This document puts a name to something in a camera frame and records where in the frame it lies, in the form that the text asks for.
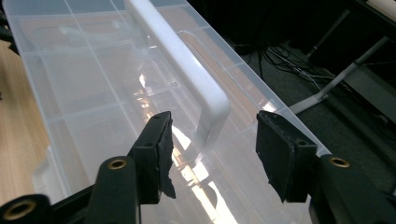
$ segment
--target white plastic handle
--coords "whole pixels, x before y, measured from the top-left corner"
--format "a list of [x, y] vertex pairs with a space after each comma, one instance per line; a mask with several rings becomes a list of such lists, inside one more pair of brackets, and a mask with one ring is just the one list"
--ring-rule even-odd
[[125, 7], [157, 41], [174, 68], [185, 75], [180, 78], [202, 107], [197, 140], [203, 144], [215, 140], [230, 114], [230, 103], [225, 92], [149, 0], [125, 0]]

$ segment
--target transparent plastic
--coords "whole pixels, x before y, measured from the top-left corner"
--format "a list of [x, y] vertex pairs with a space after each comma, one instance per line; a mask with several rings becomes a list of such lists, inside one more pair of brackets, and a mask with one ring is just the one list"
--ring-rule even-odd
[[309, 220], [307, 203], [283, 204], [267, 183], [256, 114], [281, 114], [319, 154], [328, 150], [187, 2], [4, 8], [51, 141], [33, 180], [52, 203], [93, 184], [102, 161], [125, 155], [152, 115], [171, 111], [177, 198], [143, 205], [143, 223]]

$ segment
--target clear plastic storage box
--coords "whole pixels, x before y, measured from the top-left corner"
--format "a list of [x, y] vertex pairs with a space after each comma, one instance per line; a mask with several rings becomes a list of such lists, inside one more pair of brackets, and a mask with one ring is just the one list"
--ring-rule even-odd
[[56, 203], [126, 155], [149, 118], [173, 117], [175, 200], [143, 223], [307, 223], [281, 203], [255, 153], [256, 114], [319, 140], [184, 0], [4, 0], [51, 146], [35, 171]]

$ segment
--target wooden table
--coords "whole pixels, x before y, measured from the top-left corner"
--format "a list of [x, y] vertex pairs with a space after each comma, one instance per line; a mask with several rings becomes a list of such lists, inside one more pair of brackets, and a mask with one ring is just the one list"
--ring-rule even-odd
[[0, 204], [34, 193], [32, 173], [50, 144], [21, 58], [0, 41]]

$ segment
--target black clamp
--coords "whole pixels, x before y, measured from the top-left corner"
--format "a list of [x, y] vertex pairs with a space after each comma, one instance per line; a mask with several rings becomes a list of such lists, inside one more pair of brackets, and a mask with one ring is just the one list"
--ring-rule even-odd
[[394, 199], [386, 197], [350, 161], [317, 157], [317, 145], [278, 114], [260, 111], [256, 152], [282, 202], [305, 203], [320, 223], [396, 223]]
[[171, 112], [153, 116], [127, 156], [104, 161], [94, 185], [50, 205], [47, 196], [26, 195], [0, 207], [0, 223], [141, 223], [140, 204], [176, 198], [172, 166]]

